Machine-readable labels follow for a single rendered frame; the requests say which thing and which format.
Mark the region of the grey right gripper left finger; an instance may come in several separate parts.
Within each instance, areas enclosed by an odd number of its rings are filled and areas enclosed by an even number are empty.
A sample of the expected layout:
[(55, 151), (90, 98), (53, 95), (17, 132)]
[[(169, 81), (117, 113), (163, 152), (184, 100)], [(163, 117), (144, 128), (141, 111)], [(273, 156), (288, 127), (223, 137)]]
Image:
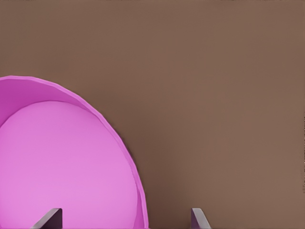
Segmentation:
[(31, 229), (62, 229), (62, 209), (52, 208)]

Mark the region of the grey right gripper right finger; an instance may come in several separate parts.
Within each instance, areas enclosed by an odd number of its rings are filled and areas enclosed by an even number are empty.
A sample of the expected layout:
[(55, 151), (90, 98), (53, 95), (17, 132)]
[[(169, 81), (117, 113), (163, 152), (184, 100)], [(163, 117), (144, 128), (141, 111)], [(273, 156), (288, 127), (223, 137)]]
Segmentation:
[(191, 209), (191, 229), (212, 229), (201, 208)]

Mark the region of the pink plate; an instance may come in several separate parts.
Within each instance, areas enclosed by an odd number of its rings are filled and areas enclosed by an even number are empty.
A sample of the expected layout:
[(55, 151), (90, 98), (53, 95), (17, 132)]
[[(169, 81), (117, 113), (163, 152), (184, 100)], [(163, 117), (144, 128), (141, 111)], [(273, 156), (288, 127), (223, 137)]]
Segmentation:
[(0, 229), (61, 208), (64, 229), (149, 226), (136, 165), (80, 96), (34, 77), (0, 78)]

